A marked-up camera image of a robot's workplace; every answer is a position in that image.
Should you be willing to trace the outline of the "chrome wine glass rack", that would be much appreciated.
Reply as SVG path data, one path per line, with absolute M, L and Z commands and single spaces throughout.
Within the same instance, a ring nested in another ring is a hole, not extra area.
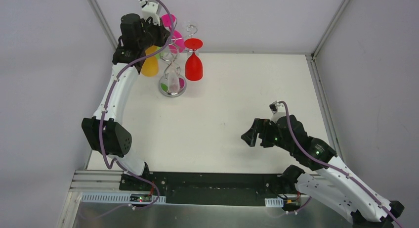
M 186 91 L 186 79 L 181 74 L 178 58 L 182 52 L 192 53 L 184 42 L 198 32 L 198 25 L 194 21 L 188 21 L 183 24 L 183 28 L 185 34 L 175 30 L 170 44 L 159 53 L 160 60 L 167 65 L 159 80 L 159 90 L 167 97 L 178 97 Z

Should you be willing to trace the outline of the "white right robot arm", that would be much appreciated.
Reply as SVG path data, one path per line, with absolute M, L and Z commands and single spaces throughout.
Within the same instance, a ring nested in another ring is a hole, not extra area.
M 325 141 L 309 136 L 294 115 L 256 118 L 241 139 L 250 147 L 279 147 L 298 163 L 325 178 L 332 187 L 290 165 L 280 175 L 286 193 L 304 193 L 347 219 L 354 228 L 392 228 L 404 211 L 401 202 L 378 195 L 357 177 Z

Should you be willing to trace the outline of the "red wine glass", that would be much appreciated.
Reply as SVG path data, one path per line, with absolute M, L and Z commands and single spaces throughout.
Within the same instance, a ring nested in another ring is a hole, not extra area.
M 185 47 L 192 50 L 192 54 L 185 62 L 185 77 L 190 81 L 199 81 L 203 77 L 203 64 L 196 51 L 203 46 L 203 42 L 197 38 L 187 39 Z

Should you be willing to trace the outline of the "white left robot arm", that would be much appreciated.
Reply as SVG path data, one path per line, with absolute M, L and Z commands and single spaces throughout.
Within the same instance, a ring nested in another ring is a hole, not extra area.
M 123 113 L 144 61 L 153 56 L 146 50 L 152 46 L 166 47 L 170 32 L 161 24 L 160 17 L 140 17 L 135 13 L 121 18 L 120 29 L 110 81 L 93 116 L 83 118 L 82 130 L 91 149 L 102 155 L 105 165 L 111 168 L 117 162 L 134 174 L 131 183 L 143 191 L 150 186 L 151 178 L 144 173 L 146 162 L 133 154 L 132 136 L 122 126 Z

